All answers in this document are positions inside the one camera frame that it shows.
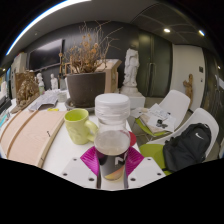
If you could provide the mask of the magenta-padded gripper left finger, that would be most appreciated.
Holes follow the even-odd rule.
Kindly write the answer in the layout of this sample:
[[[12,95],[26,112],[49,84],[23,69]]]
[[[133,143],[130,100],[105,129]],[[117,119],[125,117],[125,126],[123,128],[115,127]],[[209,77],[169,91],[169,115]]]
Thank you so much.
[[[73,157],[61,177],[84,188],[99,189],[101,176],[95,147],[89,148],[81,157]]]

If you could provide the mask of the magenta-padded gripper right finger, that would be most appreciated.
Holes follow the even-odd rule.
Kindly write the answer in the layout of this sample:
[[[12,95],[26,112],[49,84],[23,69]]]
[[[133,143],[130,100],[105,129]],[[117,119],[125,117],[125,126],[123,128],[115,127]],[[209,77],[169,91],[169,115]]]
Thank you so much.
[[[152,157],[144,157],[133,147],[128,149],[124,171],[124,188],[140,188],[165,176]]]

